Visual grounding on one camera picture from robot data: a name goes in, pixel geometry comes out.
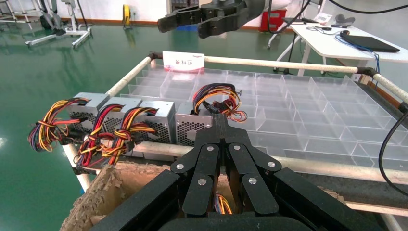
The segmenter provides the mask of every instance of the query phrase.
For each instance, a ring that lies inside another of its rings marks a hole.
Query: blue cable
[[[374,55],[374,58],[375,58],[375,61],[377,61],[377,65],[376,65],[376,67],[375,67],[375,70],[376,70],[377,72],[380,72],[380,55],[379,55],[379,54],[373,52],[372,50],[368,49],[367,47],[363,47],[363,46],[351,44],[351,43],[349,43],[349,42],[347,42],[347,41],[344,41],[344,40],[341,38],[340,35],[335,35],[334,38],[335,38],[337,41],[341,42],[342,44],[345,44],[345,45],[350,46],[350,47],[357,48],[357,49],[359,49],[359,50],[368,51],[368,52],[370,52],[371,54],[373,54],[373,55]],[[376,81],[375,88],[374,88],[375,90],[377,89],[377,85],[378,85],[378,81]]]

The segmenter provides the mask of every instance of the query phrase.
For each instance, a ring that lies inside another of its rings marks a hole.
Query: yellow object
[[[123,26],[130,26],[130,7],[129,5],[123,4]]]

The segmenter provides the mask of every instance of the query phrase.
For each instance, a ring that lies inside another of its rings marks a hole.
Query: laptop
[[[398,52],[400,51],[398,48],[395,48],[391,45],[381,42],[378,39],[373,38],[373,37],[355,36],[355,35],[346,35],[346,34],[340,34],[340,36],[346,42],[368,48],[372,51],[378,51],[378,52]]]

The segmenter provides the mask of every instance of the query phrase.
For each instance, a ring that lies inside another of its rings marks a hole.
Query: clear plastic tray
[[[381,143],[395,123],[348,77],[214,69],[176,73],[158,65],[136,77],[129,93],[142,99],[174,101],[178,108],[180,103],[192,102],[202,86],[217,82],[234,84],[241,91],[240,109],[247,112],[248,120],[229,123],[248,130],[252,144],[269,155],[374,167]],[[209,101],[224,99],[216,96]],[[407,129],[400,126],[389,141],[384,156],[387,167],[405,169],[397,161],[408,163],[407,135]]]

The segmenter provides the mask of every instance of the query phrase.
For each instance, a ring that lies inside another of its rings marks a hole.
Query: wire bundle
[[[54,103],[44,118],[36,123],[28,135],[27,140],[31,148],[37,152],[44,150],[51,152],[51,144],[54,141],[60,141],[62,137],[68,136],[68,125],[81,122],[81,119],[61,120],[56,118],[57,114],[73,103],[86,104],[87,102],[89,100],[84,98],[72,98]]]
[[[247,119],[247,114],[244,111],[238,111],[241,105],[239,98],[240,92],[235,91],[235,86],[229,83],[211,83],[200,88],[193,97],[192,105],[196,115],[199,113],[199,107],[202,103],[206,104],[206,99],[215,95],[227,95],[228,99],[223,102],[214,101],[212,105],[227,115],[227,118],[235,122],[243,122]]]
[[[122,109],[123,105],[120,104],[109,104],[101,108],[95,118],[95,123],[93,124],[93,129],[88,138],[82,143],[78,150],[78,158],[76,159],[76,166],[86,167],[91,162],[92,156],[96,153],[99,148],[97,140],[107,139],[113,140],[114,136],[109,132],[100,133],[102,129],[103,120],[109,112],[118,112]]]
[[[221,194],[217,194],[214,208],[216,209],[216,212],[220,214],[232,214],[228,201]]]
[[[108,157],[109,164],[115,164],[118,161],[119,156],[126,153],[126,151],[128,150],[126,142],[134,143],[131,137],[132,132],[146,131],[156,133],[156,131],[153,128],[149,127],[149,125],[147,125],[146,123],[141,122],[132,124],[134,118],[137,115],[147,113],[147,115],[153,116],[156,114],[156,112],[157,109],[151,107],[135,107],[128,110],[122,119],[120,129],[114,131],[115,139],[111,147],[101,145],[100,150],[102,151],[102,157]]]

